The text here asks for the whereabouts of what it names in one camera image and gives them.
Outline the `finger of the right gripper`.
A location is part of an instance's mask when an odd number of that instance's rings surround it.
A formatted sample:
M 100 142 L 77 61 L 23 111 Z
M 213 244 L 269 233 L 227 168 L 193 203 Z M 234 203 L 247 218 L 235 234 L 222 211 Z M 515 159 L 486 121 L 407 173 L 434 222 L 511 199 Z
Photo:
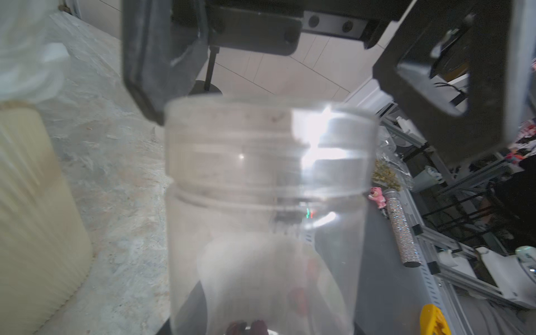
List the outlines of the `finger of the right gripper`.
M 149 121 L 162 126 L 168 102 L 187 96 L 208 58 L 204 1 L 123 1 L 122 77 Z
M 535 52 L 534 1 L 416 1 L 373 68 L 444 162 L 517 134 Z

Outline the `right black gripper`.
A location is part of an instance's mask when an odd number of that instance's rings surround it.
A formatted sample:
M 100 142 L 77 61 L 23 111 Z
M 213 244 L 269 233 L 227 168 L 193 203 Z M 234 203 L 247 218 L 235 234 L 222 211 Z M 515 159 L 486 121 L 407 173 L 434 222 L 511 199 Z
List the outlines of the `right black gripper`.
M 205 27 L 210 46 L 289 56 L 302 34 L 356 40 L 369 49 L 409 1 L 172 1 L 172 19 Z

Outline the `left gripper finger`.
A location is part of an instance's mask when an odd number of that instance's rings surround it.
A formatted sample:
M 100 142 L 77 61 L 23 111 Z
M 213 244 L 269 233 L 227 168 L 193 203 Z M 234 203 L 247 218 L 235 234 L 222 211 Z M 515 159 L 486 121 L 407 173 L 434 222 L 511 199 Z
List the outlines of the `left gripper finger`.
M 200 282 L 196 283 L 180 310 L 174 314 L 175 324 L 168 319 L 156 335 L 201 335 L 207 333 L 207 300 Z

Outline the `white lidded glass jar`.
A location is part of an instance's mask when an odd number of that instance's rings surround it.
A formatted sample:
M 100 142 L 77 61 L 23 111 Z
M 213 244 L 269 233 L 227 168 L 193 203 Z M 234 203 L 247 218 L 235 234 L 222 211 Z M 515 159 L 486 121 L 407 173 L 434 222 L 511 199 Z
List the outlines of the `white lidded glass jar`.
M 354 334 L 378 118 L 219 95 L 165 117 L 170 322 L 200 282 L 206 334 Z

